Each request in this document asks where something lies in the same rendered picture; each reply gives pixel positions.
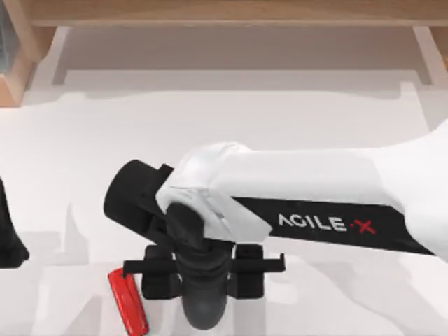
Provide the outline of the red stapler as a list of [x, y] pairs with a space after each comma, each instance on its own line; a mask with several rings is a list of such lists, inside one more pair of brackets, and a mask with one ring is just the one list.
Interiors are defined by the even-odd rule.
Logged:
[[133, 275], [119, 268], [107, 277], [128, 336], [147, 335], [150, 328]]

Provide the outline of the grey blue panel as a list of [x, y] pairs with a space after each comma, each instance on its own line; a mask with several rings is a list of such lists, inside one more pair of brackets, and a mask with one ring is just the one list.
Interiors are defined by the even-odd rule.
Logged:
[[12, 69], [18, 50], [18, 36], [3, 0], [0, 0], [0, 74], [6, 74]]

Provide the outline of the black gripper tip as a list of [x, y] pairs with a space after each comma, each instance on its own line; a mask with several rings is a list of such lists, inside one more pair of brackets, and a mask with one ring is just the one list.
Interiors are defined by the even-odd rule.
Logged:
[[29, 251], [11, 220], [4, 183], [0, 178], [0, 270], [17, 269], [29, 257]]

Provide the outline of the wooden cupboard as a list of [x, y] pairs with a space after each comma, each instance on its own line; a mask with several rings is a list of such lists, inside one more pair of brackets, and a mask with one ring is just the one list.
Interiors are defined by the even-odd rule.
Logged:
[[0, 0], [31, 67], [59, 27], [427, 27], [448, 71], [448, 0]]

